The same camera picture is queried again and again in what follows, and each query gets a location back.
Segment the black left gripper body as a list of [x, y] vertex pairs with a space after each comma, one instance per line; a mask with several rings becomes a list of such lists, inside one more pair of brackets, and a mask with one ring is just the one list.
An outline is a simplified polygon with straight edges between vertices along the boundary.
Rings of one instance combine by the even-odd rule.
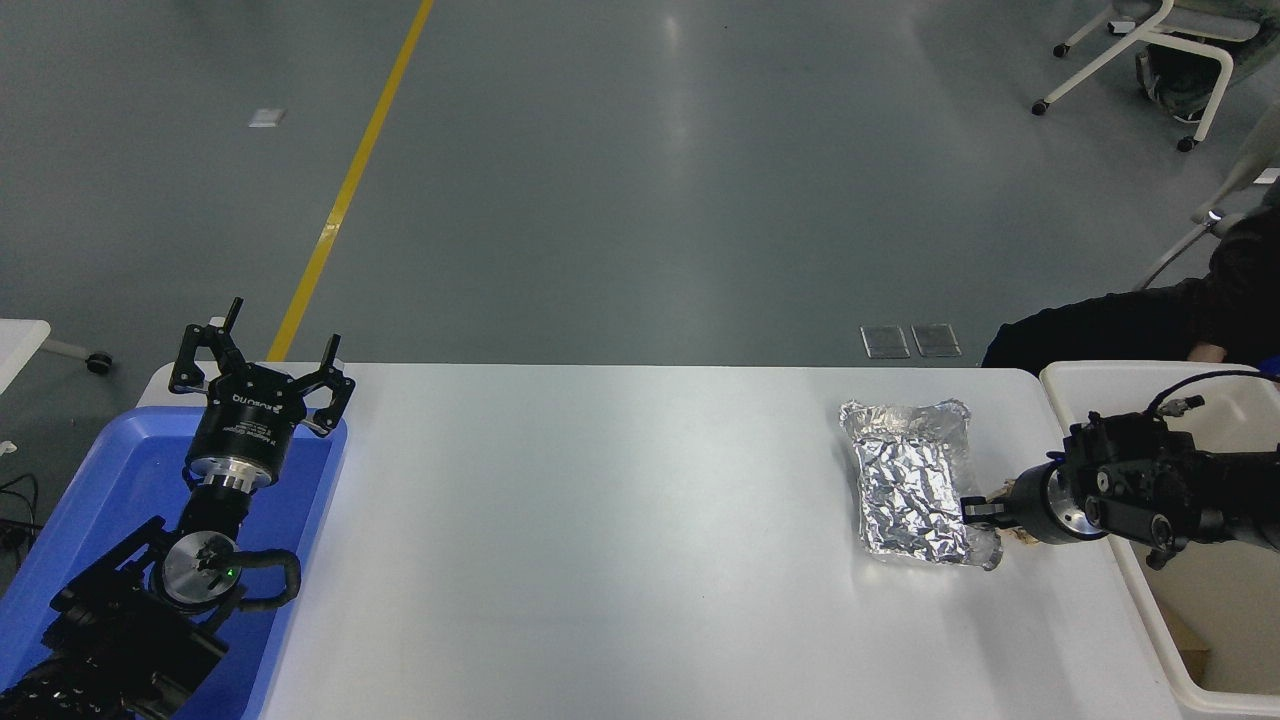
[[279, 471], [303, 418], [293, 377], [257, 364], [218, 377], [186, 456], [193, 471], [221, 459]]

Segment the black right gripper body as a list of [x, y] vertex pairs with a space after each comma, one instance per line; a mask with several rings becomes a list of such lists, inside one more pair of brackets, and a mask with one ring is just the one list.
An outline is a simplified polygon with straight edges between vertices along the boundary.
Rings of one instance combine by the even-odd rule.
[[1047, 544], [1073, 542], [1073, 493], [1059, 462], [1024, 471], [1007, 497], [1007, 510], [1030, 538]]

